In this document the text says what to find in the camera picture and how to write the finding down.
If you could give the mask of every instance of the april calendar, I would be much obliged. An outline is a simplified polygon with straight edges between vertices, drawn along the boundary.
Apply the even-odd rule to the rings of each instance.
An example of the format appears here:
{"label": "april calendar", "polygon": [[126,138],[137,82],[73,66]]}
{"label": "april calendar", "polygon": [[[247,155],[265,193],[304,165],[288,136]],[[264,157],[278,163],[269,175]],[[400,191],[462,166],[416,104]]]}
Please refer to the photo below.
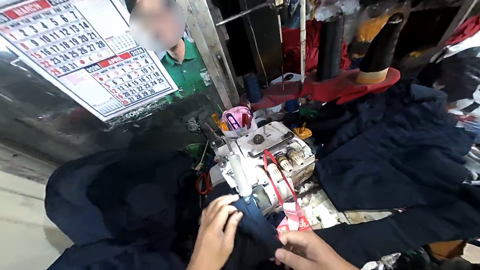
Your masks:
{"label": "april calendar", "polygon": [[157,56],[133,40],[122,9],[117,0],[0,1],[0,35],[106,121],[178,90]]}

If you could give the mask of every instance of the sewing machine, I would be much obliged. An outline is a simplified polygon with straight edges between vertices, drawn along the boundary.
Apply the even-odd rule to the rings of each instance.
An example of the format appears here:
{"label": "sewing machine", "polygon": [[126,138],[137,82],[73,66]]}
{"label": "sewing machine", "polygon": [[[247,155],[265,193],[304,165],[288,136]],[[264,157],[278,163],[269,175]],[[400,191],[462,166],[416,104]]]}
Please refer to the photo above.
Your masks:
{"label": "sewing machine", "polygon": [[[310,147],[280,122],[271,122],[238,139],[227,138],[226,141],[229,145],[223,145],[215,150],[215,159],[218,164],[210,171],[212,184],[215,185],[218,178],[222,177],[230,187],[236,188],[240,194],[242,192],[239,188],[247,189],[246,193],[243,192],[243,197],[246,200],[253,198],[264,214],[273,211],[279,205],[272,182],[275,183],[284,201],[292,198],[291,191],[280,170],[293,188],[309,178],[315,167],[315,156]],[[265,149],[273,155],[278,166],[268,157],[266,160],[267,170],[265,170]],[[229,160],[232,152],[240,157],[241,169],[246,179],[244,183],[239,183],[244,180],[236,181],[237,177],[235,177],[232,162]],[[272,182],[270,182],[267,172],[272,178]]]}

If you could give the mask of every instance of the green shirt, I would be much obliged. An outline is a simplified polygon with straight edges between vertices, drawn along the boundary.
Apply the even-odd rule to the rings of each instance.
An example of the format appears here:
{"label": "green shirt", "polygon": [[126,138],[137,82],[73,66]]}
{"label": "green shirt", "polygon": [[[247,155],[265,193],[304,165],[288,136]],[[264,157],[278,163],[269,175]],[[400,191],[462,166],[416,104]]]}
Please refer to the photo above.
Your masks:
{"label": "green shirt", "polygon": [[[175,96],[179,98],[185,98],[194,92],[203,91],[207,86],[213,84],[197,46],[185,38],[183,41],[185,42],[185,57],[181,64],[168,52],[161,60],[168,74],[179,87],[178,91],[174,92]],[[165,98],[168,102],[171,102],[174,96],[170,94]]]}

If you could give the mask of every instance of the human hand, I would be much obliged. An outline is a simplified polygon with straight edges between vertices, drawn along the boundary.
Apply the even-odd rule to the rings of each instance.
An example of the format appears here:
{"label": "human hand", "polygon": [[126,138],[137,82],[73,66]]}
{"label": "human hand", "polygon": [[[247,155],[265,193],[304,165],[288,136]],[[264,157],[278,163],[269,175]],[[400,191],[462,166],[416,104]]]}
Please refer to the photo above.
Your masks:
{"label": "human hand", "polygon": [[294,270],[358,270],[312,230],[287,232],[279,239],[293,252],[279,248],[275,258]]}
{"label": "human hand", "polygon": [[226,263],[233,251],[235,232],[243,216],[235,206],[230,205],[238,199],[238,195],[218,197],[203,210],[187,270],[220,270]]}

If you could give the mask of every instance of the man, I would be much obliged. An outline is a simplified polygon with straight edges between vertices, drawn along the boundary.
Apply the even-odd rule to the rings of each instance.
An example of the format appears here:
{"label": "man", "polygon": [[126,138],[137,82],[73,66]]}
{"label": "man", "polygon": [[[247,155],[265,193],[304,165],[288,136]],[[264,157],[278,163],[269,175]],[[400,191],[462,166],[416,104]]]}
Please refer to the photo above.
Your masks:
{"label": "man", "polygon": [[143,28],[154,33],[151,40],[158,39],[159,46],[168,44],[171,46],[161,62],[179,90],[165,97],[168,102],[172,102],[175,97],[185,98],[195,92],[202,92],[207,86],[213,85],[197,46],[187,38],[181,37],[185,30],[185,21],[184,18],[181,24],[175,21],[183,16],[183,13],[174,0],[126,0],[126,4],[132,15],[135,14],[141,19]]}
{"label": "man", "polygon": [[[243,214],[230,205],[238,195],[226,195],[212,201],[202,212],[200,229],[187,270],[220,270],[233,251],[235,232]],[[280,241],[296,255],[277,249],[277,263],[294,270],[358,270],[338,255],[313,231],[288,232]]]}
{"label": "man", "polygon": [[213,84],[197,46],[184,37],[167,50],[161,62],[179,87],[174,93],[179,98],[202,92]]}

